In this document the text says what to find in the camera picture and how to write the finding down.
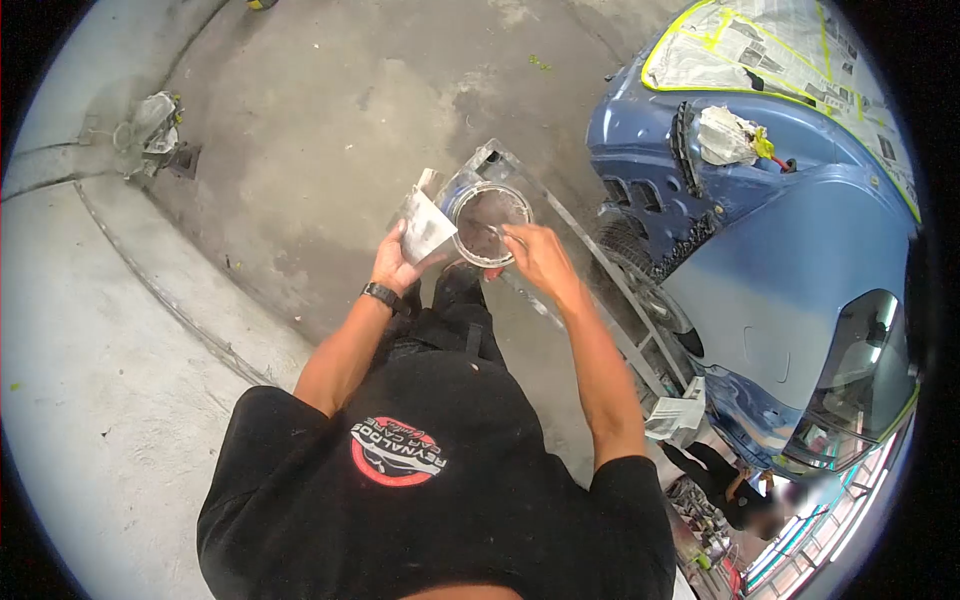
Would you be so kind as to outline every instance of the white wall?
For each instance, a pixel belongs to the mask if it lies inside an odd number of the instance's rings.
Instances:
[[[88,109],[125,109],[157,91],[180,51],[226,0],[100,0],[67,39],[14,153],[74,141]]]
[[[94,5],[4,180],[3,433],[47,535],[96,599],[210,597],[195,527],[233,403],[252,382],[290,389],[312,349],[111,173],[109,152],[44,149],[72,141],[91,106],[125,109],[158,89],[222,2]]]

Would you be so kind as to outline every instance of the car windshield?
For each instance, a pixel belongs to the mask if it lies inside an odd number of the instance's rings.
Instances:
[[[903,308],[873,290],[840,311],[823,372],[789,453],[814,467],[841,468],[893,426],[910,401]]]
[[[840,312],[820,381],[807,407],[816,420],[878,440],[912,397],[903,308],[874,290]]]
[[[873,447],[845,431],[803,419],[783,453],[811,467],[843,470]]]

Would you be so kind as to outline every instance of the hand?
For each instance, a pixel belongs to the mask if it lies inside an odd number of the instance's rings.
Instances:
[[[400,251],[400,238],[403,237],[403,231],[406,228],[407,222],[400,219],[387,237],[383,238],[376,251],[373,273],[370,275],[370,281],[387,286],[398,296],[402,296],[403,292],[423,275],[427,267],[446,258],[445,254],[431,255],[417,265],[411,265],[403,258],[403,253]]]
[[[504,225],[503,243],[513,253],[523,276],[562,309],[586,298],[585,288],[570,264],[557,234],[537,225]]]

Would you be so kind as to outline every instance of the blue car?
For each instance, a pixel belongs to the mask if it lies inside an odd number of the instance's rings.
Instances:
[[[741,458],[791,478],[840,471],[897,430],[919,391],[905,335],[921,227],[910,157],[839,15],[798,2],[792,22],[814,29],[796,29],[823,45],[791,46],[776,15],[742,4],[691,5],[612,78],[587,132],[608,192],[599,245],[685,348],[710,423]],[[764,128],[773,152],[707,160],[707,107]]]

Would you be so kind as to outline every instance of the car tire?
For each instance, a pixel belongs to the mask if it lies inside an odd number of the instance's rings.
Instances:
[[[654,323],[675,334],[689,333],[693,324],[670,295],[648,275],[653,260],[637,239],[636,231],[642,228],[634,228],[627,221],[633,218],[619,216],[602,226],[597,246],[623,272],[636,301]]]

